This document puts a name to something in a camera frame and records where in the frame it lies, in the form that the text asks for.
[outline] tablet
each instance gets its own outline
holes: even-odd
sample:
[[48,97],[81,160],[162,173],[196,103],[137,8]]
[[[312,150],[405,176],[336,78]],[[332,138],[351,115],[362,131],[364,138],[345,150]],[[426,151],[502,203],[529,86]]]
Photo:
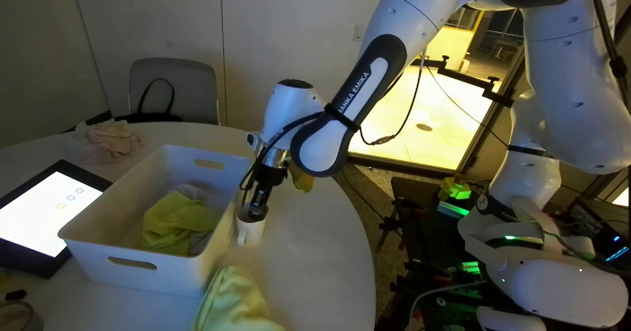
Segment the tablet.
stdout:
[[50,278],[70,257],[57,233],[111,184],[60,160],[0,198],[0,266]]

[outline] franka emika robot arm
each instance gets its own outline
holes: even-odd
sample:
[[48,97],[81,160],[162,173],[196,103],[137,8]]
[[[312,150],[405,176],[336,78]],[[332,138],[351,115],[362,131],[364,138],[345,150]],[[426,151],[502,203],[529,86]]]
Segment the franka emika robot arm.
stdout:
[[[615,0],[602,3],[613,31]],[[357,63],[329,104],[324,106],[303,81],[284,80],[274,88],[260,135],[264,153],[250,181],[250,187],[257,182],[250,216],[264,218],[272,188],[286,176],[289,156],[312,176],[340,170],[351,137],[369,111],[465,4],[522,10],[532,85],[511,108],[511,142],[500,170],[458,223],[466,250],[527,315],[481,307],[478,320],[497,331],[544,330],[539,317],[595,328],[615,325],[627,310],[624,282],[572,255],[547,234],[559,235],[559,229],[541,212],[561,186],[559,161],[591,174],[631,164],[631,116],[608,65],[593,0],[381,0]],[[309,121],[303,124],[305,117]],[[543,246],[486,244],[506,235],[539,237]],[[575,251],[594,252],[587,238],[563,240]]]

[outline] white round table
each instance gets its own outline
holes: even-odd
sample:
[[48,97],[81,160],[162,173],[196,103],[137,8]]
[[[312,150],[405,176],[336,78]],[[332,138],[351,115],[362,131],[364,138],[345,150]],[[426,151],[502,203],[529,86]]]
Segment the white round table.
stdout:
[[[116,165],[79,166],[115,181],[161,145],[208,149],[219,135],[245,135],[229,127],[180,122],[132,127],[145,141],[136,156]],[[0,196],[64,158],[69,135],[0,149]],[[261,244],[241,248],[232,241],[218,265],[249,268],[268,302],[271,320],[288,331],[374,328],[375,279],[368,240],[337,183],[316,180],[313,190],[304,193],[285,181],[273,191],[269,206]],[[47,331],[184,331],[191,329],[200,302],[92,282],[73,258],[48,281],[15,272],[0,288],[26,289],[26,301],[43,318]]]

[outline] white mug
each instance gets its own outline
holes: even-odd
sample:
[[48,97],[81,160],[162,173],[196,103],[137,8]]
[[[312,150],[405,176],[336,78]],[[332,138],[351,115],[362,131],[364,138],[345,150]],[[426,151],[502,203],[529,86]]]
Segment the white mug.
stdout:
[[237,212],[237,230],[239,231],[237,243],[239,246],[254,246],[261,242],[264,229],[265,219],[253,221],[247,215],[246,208]]

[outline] white storage bin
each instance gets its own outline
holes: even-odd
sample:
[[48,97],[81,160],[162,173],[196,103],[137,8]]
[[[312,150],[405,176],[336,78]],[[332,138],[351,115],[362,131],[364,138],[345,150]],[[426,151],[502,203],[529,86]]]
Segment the white storage bin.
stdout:
[[[59,237],[92,281],[201,296],[232,238],[239,182],[249,166],[245,156],[162,146],[61,228]],[[206,248],[195,257],[140,250],[144,212],[181,183],[205,190],[210,208],[222,214]]]

